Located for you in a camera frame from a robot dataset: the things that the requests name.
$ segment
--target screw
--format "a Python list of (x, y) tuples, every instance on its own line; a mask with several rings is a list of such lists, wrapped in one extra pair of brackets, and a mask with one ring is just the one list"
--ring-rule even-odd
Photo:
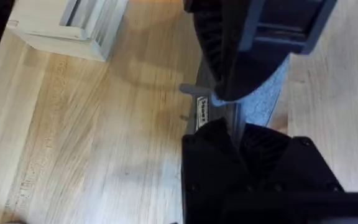
[(302, 143), (302, 145), (304, 145), (304, 146), (310, 146), (310, 145), (311, 145), (310, 140), (307, 139), (307, 138), (301, 138), (301, 143)]
[(247, 191), (248, 192), (253, 192), (254, 188), (251, 185), (247, 185)]
[(284, 189), (280, 184), (275, 184), (274, 190), (276, 190), (277, 192), (282, 192)]
[(198, 184), (192, 184), (190, 190), (195, 193), (200, 192), (200, 186)]

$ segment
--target light wood surface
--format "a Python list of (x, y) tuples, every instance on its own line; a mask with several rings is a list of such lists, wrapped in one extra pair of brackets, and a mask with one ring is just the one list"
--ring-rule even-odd
[(181, 1), (131, 1), (108, 63), (0, 46), (0, 223), (181, 222), (201, 53)]
[[(116, 46), (100, 63), (5, 33), (0, 223), (181, 223), (190, 99), (177, 85), (194, 83), (201, 58), (191, 18), (181, 1), (130, 0)], [(358, 190), (357, 0), (339, 1), (312, 55), (291, 58), (285, 89), (289, 134), (311, 137)]]
[(288, 133), (309, 136), (346, 190), (358, 191), (358, 0), (338, 0), (319, 45), (292, 57)]

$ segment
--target black plastic device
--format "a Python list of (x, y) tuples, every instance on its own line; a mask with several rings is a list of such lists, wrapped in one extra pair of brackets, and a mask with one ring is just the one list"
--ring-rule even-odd
[(236, 148), (218, 119), (184, 136), (182, 153), (185, 224), (358, 223), (358, 193), (309, 138), (247, 124)]
[(336, 0), (184, 0), (217, 96), (238, 100), (266, 81), (289, 53), (309, 54)]

